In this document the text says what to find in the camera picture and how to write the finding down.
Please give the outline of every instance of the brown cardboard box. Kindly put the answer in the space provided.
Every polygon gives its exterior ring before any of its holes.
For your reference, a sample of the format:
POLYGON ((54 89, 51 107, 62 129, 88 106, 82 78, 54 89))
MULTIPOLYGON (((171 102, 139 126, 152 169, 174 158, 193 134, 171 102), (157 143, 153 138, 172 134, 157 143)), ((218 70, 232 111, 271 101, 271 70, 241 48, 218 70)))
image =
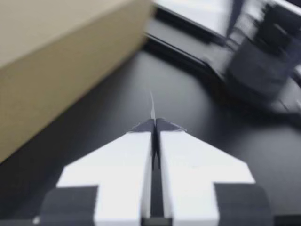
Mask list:
POLYGON ((151 0, 0 0, 0 162, 134 53, 151 12, 151 0))

